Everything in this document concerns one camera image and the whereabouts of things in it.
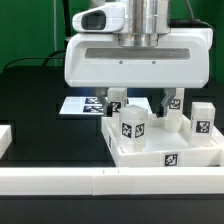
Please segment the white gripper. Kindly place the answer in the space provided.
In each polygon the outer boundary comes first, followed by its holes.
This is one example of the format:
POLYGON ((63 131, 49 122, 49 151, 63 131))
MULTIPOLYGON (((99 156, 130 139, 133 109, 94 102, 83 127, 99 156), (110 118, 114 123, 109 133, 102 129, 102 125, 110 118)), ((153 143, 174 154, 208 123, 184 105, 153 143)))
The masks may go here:
MULTIPOLYGON (((108 2, 74 15, 65 57, 71 87, 164 88, 156 115, 165 117, 175 88, 209 79, 210 28, 172 28, 168 2, 108 2)), ((95 93, 112 116, 106 88, 95 93)))

